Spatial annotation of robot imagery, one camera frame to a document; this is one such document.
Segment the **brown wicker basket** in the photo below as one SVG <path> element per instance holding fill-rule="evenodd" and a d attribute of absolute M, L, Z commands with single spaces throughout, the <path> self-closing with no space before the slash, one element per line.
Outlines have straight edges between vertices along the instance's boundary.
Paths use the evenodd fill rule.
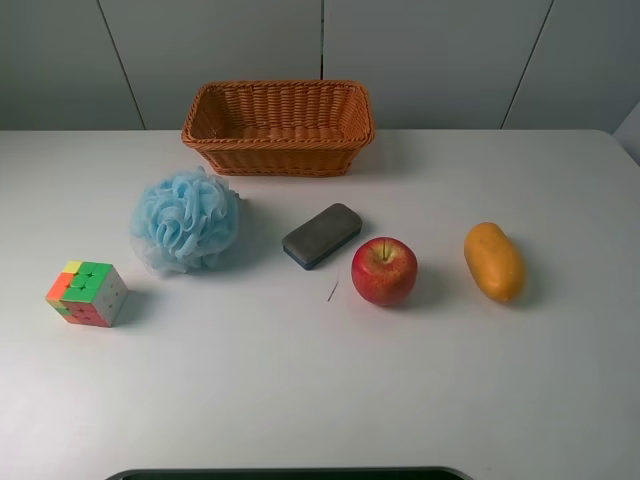
<path fill-rule="evenodd" d="M 181 132 L 226 176 L 341 176 L 374 137 L 369 93 L 347 80 L 207 83 Z"/>

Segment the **orange mango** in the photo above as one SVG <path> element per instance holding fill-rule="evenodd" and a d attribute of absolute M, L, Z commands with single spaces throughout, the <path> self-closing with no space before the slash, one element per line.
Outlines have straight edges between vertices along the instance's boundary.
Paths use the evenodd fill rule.
<path fill-rule="evenodd" d="M 497 224 L 483 222 L 468 232 L 464 258 L 477 287 L 489 299 L 507 303 L 524 288 L 524 259 Z"/>

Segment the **red apple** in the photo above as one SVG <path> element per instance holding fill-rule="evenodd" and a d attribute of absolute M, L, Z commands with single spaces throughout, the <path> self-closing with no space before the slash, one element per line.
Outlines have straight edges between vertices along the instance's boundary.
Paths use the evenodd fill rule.
<path fill-rule="evenodd" d="M 403 302 L 414 288 L 418 260 L 403 242 L 377 237 L 355 253 L 351 278 L 358 294 L 369 303 L 389 307 Z"/>

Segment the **colourful puzzle cube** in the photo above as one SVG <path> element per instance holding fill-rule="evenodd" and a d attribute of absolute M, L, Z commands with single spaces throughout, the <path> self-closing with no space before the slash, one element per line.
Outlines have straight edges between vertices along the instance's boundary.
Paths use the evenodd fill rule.
<path fill-rule="evenodd" d="M 128 288 L 112 264 L 68 261 L 45 296 L 70 324 L 110 328 Z"/>

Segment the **grey blue whiteboard eraser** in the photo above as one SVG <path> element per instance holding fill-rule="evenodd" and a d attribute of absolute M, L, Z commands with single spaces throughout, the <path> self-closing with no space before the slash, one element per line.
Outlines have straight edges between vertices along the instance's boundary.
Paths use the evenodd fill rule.
<path fill-rule="evenodd" d="M 334 203 L 282 240 L 283 251 L 305 270 L 312 270 L 358 236 L 363 221 L 352 209 Z"/>

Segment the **blue mesh bath loofah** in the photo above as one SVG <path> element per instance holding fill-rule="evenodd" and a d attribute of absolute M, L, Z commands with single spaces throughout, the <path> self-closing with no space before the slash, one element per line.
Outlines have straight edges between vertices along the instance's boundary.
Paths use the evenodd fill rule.
<path fill-rule="evenodd" d="M 150 271 L 170 276 L 213 268 L 236 241 L 242 200 L 202 167 L 148 187 L 132 214 L 134 252 Z"/>

